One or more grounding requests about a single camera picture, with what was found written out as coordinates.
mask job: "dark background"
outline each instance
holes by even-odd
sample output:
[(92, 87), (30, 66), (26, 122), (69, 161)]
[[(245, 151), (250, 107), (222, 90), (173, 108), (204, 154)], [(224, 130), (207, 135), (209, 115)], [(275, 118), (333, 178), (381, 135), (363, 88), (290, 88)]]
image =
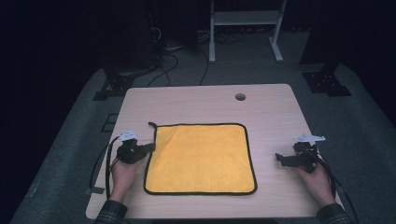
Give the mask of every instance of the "dark background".
[[(0, 1), (2, 223), (12, 218), (96, 70), (104, 63), (156, 64), (160, 52), (149, 44), (151, 25), (160, 27), (164, 37), (190, 45), (196, 44), (196, 30), (208, 29), (208, 0), (109, 2)], [(276, 0), (241, 2), (217, 0), (217, 8), (279, 6)], [(335, 49), (339, 61), (359, 75), (395, 124), (393, 9), (389, 0), (289, 1), (282, 29), (312, 29), (302, 63), (324, 63), (329, 49)]]

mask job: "person's left hand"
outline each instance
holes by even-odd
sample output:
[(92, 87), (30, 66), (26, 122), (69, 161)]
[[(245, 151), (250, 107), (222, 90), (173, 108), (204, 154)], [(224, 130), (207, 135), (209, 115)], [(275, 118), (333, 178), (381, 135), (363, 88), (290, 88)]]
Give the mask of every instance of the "person's left hand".
[(115, 159), (111, 165), (111, 174), (113, 176), (113, 190), (109, 200), (123, 203), (128, 189), (134, 183), (136, 171), (143, 163), (143, 160), (137, 161), (134, 164), (124, 163)]

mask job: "white tag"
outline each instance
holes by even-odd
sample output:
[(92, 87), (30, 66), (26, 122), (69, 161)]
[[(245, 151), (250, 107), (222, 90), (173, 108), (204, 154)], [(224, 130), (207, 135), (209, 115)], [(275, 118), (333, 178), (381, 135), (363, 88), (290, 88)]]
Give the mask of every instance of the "white tag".
[(131, 130), (127, 130), (125, 133), (122, 133), (120, 135), (119, 139), (117, 139), (117, 142), (123, 142), (134, 138), (137, 138), (137, 133), (134, 133)]
[(306, 133), (304, 133), (303, 136), (293, 138), (294, 142), (316, 142), (316, 141), (324, 141), (324, 140), (326, 140), (324, 136), (314, 136)]

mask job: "gray carpet floor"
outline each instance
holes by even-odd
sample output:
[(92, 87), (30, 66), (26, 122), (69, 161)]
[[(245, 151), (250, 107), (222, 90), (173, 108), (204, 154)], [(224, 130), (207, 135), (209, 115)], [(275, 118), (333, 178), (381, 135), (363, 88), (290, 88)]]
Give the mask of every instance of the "gray carpet floor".
[[(312, 134), (324, 135), (318, 147), (334, 175), (343, 184), (361, 223), (394, 223), (396, 220), (396, 130), (359, 77), (340, 64), (335, 72), (352, 96), (329, 97), (312, 93), (302, 72), (318, 71), (322, 64), (299, 65), (309, 33), (281, 32), (278, 45), (284, 62), (277, 63), (268, 43), (270, 34), (245, 35), (232, 44), (217, 44), (217, 61), (210, 64), (203, 85), (287, 83), (291, 85)], [(208, 44), (199, 49), (208, 53)], [(206, 68), (205, 55), (196, 49), (172, 53), (177, 67), (168, 73), (172, 86), (197, 86)], [(176, 60), (163, 58), (163, 69)], [(163, 71), (138, 77), (134, 88), (146, 87)], [(85, 216), (90, 199), (86, 189), (95, 160), (110, 140), (101, 132), (107, 116), (118, 113), (122, 97), (106, 101), (92, 98), (102, 88), (103, 70), (81, 91), (59, 131), (40, 172), (32, 183), (12, 223), (92, 223)], [(166, 76), (150, 87), (167, 86)], [(352, 216), (343, 192), (341, 199)], [(315, 217), (277, 218), (281, 224), (318, 223)], [(151, 223), (130, 220), (130, 223)]]

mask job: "table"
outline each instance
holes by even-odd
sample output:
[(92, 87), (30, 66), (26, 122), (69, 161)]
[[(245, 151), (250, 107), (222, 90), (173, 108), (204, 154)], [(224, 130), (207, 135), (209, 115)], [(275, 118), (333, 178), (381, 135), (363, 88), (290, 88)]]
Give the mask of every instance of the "table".
[[(275, 153), (293, 154), (291, 139), (310, 134), (304, 115), (286, 84), (130, 89), (111, 139), (125, 130), (139, 134), (138, 144), (153, 142), (153, 128), (177, 123), (238, 122), (246, 126), (258, 189), (248, 196), (153, 196), (143, 190), (146, 161), (137, 171), (125, 204), (128, 218), (314, 217), (316, 202)], [(105, 187), (105, 162), (95, 186)], [(106, 194), (91, 196), (86, 215), (96, 218)]]
[(215, 52), (215, 26), (220, 25), (261, 25), (274, 24), (274, 35), (269, 37), (271, 48), (278, 63), (283, 62), (282, 54), (277, 46), (277, 38), (285, 14), (287, 0), (282, 0), (279, 10), (266, 11), (215, 11), (214, 0), (211, 0), (210, 7), (210, 41), (209, 41), (209, 61), (216, 62)]

